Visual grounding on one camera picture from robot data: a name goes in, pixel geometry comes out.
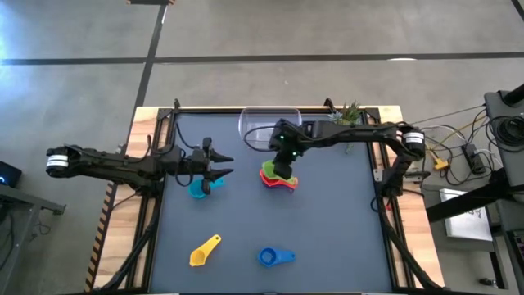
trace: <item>yellow connector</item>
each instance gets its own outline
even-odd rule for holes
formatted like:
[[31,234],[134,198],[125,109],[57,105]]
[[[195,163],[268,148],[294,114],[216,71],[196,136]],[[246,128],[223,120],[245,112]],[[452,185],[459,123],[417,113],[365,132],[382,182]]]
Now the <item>yellow connector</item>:
[[435,168],[435,170],[442,170],[444,168],[448,168],[449,167],[449,162],[447,160],[442,160],[440,159],[436,154],[435,152],[433,152],[432,150],[428,149],[429,151],[429,154],[431,155],[431,157],[433,158],[433,161],[435,162],[435,165],[433,166]]

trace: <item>gray floor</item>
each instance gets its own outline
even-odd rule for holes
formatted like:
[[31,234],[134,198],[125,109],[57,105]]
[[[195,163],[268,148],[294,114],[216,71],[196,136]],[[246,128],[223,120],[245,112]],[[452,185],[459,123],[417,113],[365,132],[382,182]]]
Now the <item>gray floor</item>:
[[[0,58],[144,57],[157,12],[120,0],[3,1]],[[524,51],[524,22],[510,0],[178,0],[157,56],[511,51]],[[83,288],[106,182],[47,177],[45,151],[122,143],[142,69],[0,66],[0,123],[8,126],[0,160],[24,171],[24,191],[68,204],[62,217],[42,216],[52,232],[30,244],[11,293]],[[145,105],[309,105],[330,97],[401,105],[414,121],[479,105],[484,92],[513,89],[522,76],[522,59],[156,65]],[[426,125],[460,126],[475,114]],[[476,144],[485,148],[486,140]],[[449,287],[495,293],[475,283],[490,275],[486,253],[438,252]],[[498,293],[517,293],[511,287]]]

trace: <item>yellow measuring spoon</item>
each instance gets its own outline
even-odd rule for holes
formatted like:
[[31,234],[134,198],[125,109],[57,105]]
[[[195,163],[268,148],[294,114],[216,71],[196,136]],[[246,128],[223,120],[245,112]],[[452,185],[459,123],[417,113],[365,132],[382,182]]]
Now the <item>yellow measuring spoon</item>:
[[208,239],[207,242],[205,242],[197,250],[191,252],[191,256],[189,257],[189,265],[203,266],[206,263],[206,259],[210,255],[211,251],[215,249],[216,245],[218,245],[220,241],[222,241],[222,238],[216,234]]

